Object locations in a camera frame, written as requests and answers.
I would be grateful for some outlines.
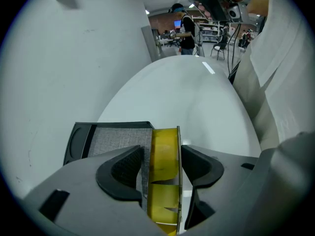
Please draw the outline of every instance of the computer monitor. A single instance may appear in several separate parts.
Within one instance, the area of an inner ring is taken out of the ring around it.
[[[181,20],[174,21],[174,26],[175,26],[175,28],[180,28],[181,27]]]

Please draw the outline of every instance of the blue headband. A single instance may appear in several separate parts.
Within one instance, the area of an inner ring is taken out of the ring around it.
[[[184,7],[180,7],[180,8],[177,8],[177,9],[173,10],[173,12],[181,12],[183,10],[185,10]]]

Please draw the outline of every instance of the camera lens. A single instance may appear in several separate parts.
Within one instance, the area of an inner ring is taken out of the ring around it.
[[[236,13],[235,13],[233,10],[230,11],[230,15],[231,15],[231,17],[233,17],[233,18],[236,17]]]

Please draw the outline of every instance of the black hair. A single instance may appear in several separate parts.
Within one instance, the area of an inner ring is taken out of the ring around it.
[[[173,13],[174,10],[178,9],[178,8],[184,8],[184,6],[180,3],[175,3],[173,4],[173,6],[168,10],[168,12]]]

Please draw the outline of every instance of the backpack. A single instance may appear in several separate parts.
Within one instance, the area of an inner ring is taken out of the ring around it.
[[[192,20],[192,22],[193,22],[194,25],[195,25],[195,36],[193,36],[193,34],[191,34],[191,36],[192,36],[192,38],[193,38],[193,40],[194,40],[194,42],[195,42],[195,45],[201,46],[201,45],[202,45],[202,41],[203,41],[203,36],[202,36],[202,32],[201,32],[200,26],[199,26],[198,24],[196,24],[196,23],[193,21],[193,19],[192,19],[189,15],[187,15],[187,14],[182,18],[182,20],[183,20],[184,18],[186,18],[186,17],[190,18],[190,20]]]

